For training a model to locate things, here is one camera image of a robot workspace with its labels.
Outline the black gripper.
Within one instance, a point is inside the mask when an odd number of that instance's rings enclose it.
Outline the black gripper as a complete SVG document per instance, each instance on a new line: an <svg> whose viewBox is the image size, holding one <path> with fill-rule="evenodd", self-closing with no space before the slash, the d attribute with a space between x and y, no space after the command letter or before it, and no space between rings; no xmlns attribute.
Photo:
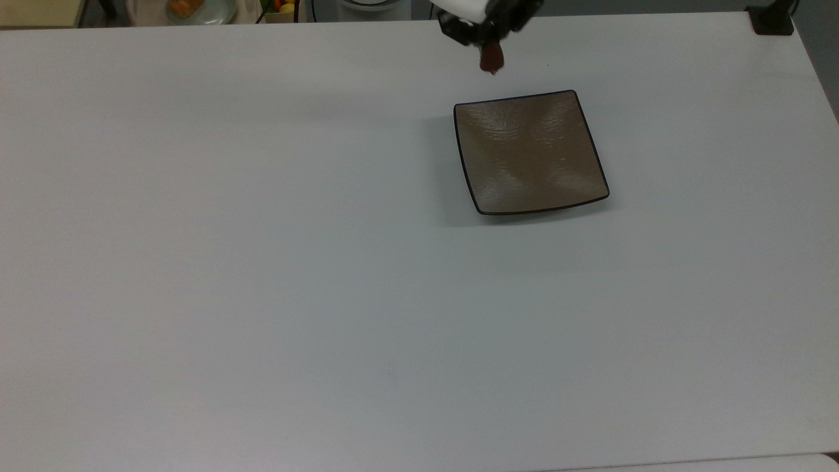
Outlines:
<svg viewBox="0 0 839 472"><path fill-rule="evenodd" d="M437 19L444 35L465 46L480 46L480 54L496 42L503 54L503 40L520 31L542 8L543 1L438 1Z"/></svg>

